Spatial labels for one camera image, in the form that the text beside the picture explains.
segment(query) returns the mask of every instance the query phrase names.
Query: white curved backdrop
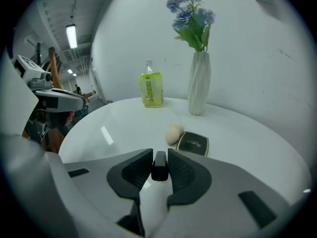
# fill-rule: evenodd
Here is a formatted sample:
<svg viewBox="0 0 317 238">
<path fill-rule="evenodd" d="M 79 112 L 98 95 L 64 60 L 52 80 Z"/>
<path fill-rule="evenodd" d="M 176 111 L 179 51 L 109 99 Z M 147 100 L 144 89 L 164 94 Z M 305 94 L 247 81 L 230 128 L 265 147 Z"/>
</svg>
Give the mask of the white curved backdrop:
<svg viewBox="0 0 317 238">
<path fill-rule="evenodd" d="M 175 40 L 167 0 L 113 0 L 93 42 L 94 74 L 107 100 L 139 97 L 146 59 L 164 95 L 187 98 L 194 50 Z M 316 152 L 317 61 L 310 36 L 286 0 L 203 0 L 216 13 L 209 40 L 208 103 L 249 116 L 286 139 L 311 167 Z"/>
</svg>

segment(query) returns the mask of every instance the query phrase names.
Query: white round table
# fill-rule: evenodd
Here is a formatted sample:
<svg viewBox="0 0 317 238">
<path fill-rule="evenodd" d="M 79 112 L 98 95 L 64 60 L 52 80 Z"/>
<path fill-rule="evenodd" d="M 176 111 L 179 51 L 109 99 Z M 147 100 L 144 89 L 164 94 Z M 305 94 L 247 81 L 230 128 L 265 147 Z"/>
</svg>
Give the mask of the white round table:
<svg viewBox="0 0 317 238">
<path fill-rule="evenodd" d="M 213 105 L 193 116 L 188 113 L 187 100 L 171 98 L 164 98 L 161 108 L 145 108 L 141 98 L 135 98 L 97 109 L 71 129 L 59 155 L 69 163 L 153 148 L 155 157 L 157 151 L 170 148 L 164 134 L 173 122 L 209 138 L 208 158 L 245 169 L 290 204 L 302 198 L 310 186 L 311 175 L 302 157 L 269 128 Z"/>
</svg>

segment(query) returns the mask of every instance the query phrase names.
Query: ceiling light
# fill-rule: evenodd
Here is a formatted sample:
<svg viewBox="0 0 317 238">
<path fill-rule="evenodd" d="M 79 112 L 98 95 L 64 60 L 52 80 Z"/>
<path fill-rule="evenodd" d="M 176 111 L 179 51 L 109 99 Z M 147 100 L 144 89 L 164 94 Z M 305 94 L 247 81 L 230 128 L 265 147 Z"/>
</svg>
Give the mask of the ceiling light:
<svg viewBox="0 0 317 238">
<path fill-rule="evenodd" d="M 76 40 L 76 27 L 75 25 L 66 26 L 66 34 L 68 37 L 69 46 L 71 49 L 77 48 L 77 40 Z"/>
</svg>

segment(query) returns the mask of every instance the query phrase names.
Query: ceiling beam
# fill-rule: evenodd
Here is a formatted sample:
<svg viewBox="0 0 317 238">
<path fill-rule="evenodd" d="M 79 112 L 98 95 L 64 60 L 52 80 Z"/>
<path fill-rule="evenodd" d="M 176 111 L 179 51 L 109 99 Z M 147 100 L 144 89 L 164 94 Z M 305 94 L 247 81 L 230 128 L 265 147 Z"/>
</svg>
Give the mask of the ceiling beam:
<svg viewBox="0 0 317 238">
<path fill-rule="evenodd" d="M 91 42 L 87 42 L 87 43 L 83 43 L 83 44 L 78 44 L 77 45 L 77 48 L 78 49 L 82 49 L 82 48 L 87 48 L 87 47 L 90 47 L 92 45 Z"/>
<path fill-rule="evenodd" d="M 80 14 L 89 14 L 91 13 L 92 8 L 91 7 L 87 7 L 87 8 L 80 8 L 80 11 L 78 11 Z M 46 8 L 45 10 L 45 14 L 47 16 L 47 18 L 52 18 L 52 17 L 56 17 L 56 16 L 60 16 L 63 13 L 70 13 L 71 12 L 71 8 L 60 8 L 60 9 L 54 9 L 51 8 L 50 10 L 48 10 Z"/>
<path fill-rule="evenodd" d="M 100 6 L 102 6 L 102 3 L 98 4 L 88 4 L 86 6 L 76 6 L 76 10 L 79 13 L 84 12 L 91 12 L 92 10 L 98 9 Z M 72 8 L 72 5 L 59 5 L 59 6 L 47 6 L 44 7 L 46 15 L 50 18 L 51 14 L 61 14 L 61 13 L 67 13 L 70 12 Z"/>
<path fill-rule="evenodd" d="M 76 34 L 84 31 L 85 29 L 91 29 L 94 27 L 94 22 L 89 22 L 89 23 L 80 23 L 76 24 Z M 54 34 L 65 34 L 66 35 L 66 24 L 64 25 L 59 25 L 59 26 L 54 26 L 52 25 L 52 30 Z"/>
<path fill-rule="evenodd" d="M 91 11 L 89 13 L 89 15 L 84 15 L 84 14 L 76 14 L 75 16 L 75 19 L 76 21 L 91 21 L 91 20 L 94 20 L 96 17 L 98 16 L 98 13 L 96 11 Z M 52 18 L 49 18 L 49 22 L 50 24 L 53 24 L 53 25 L 61 25 L 63 24 L 64 26 L 66 25 L 66 21 L 69 20 L 69 14 L 62 14 L 62 15 L 59 15 L 59 16 L 55 16 L 55 17 L 52 17 Z"/>
<path fill-rule="evenodd" d="M 74 56 L 73 52 L 72 51 L 67 51 L 67 52 L 69 53 L 72 60 L 75 60 L 75 56 Z"/>
<path fill-rule="evenodd" d="M 103 0 L 80 0 L 76 4 L 76 8 L 90 8 L 90 7 L 100 7 L 102 6 Z M 66 6 L 72 6 L 75 4 L 75 0 L 44 0 L 45 10 L 63 8 Z"/>
<path fill-rule="evenodd" d="M 60 45 L 58 44 L 50 24 L 46 18 L 45 10 L 43 8 L 42 0 L 35 0 L 26 11 L 26 18 L 32 26 L 36 34 L 48 47 L 54 47 L 60 60 L 67 62 L 66 56 L 62 53 Z"/>
<path fill-rule="evenodd" d="M 94 26 L 95 24 L 94 24 L 94 22 L 85 22 L 85 23 L 78 23 L 79 21 L 84 21 L 84 20 L 78 20 L 77 18 L 76 18 L 76 20 L 75 20 L 75 23 L 77 22 L 77 24 L 76 24 L 76 28 L 87 28 L 87 27 L 92 27 L 92 26 Z M 54 29 L 54 30 L 57 30 L 57 29 L 59 29 L 59 30 L 62 30 L 63 32 L 65 32 L 65 28 L 66 28 L 66 25 L 67 25 L 67 22 L 69 22 L 70 23 L 70 20 L 67 20 L 67 21 L 63 21 L 63 22 L 50 22 L 50 27 L 52 28 L 52 29 Z"/>
</svg>

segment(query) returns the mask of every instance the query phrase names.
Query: flower bouquet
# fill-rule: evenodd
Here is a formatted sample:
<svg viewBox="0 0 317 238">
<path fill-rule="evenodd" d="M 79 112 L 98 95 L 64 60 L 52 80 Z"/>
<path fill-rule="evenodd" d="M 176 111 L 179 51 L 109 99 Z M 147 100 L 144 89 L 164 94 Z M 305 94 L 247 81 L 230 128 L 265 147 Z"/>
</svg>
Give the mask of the flower bouquet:
<svg viewBox="0 0 317 238">
<path fill-rule="evenodd" d="M 172 24 L 179 34 L 176 40 L 186 41 L 196 52 L 207 52 L 210 27 L 214 23 L 212 10 L 199 8 L 201 0 L 168 0 L 167 8 L 176 13 Z"/>
<path fill-rule="evenodd" d="M 193 115 L 199 115 L 210 87 L 211 66 L 207 50 L 215 14 L 201 8 L 201 0 L 168 0 L 166 6 L 176 13 L 172 27 L 179 35 L 175 39 L 186 41 L 196 51 L 190 70 L 188 110 Z"/>
</svg>

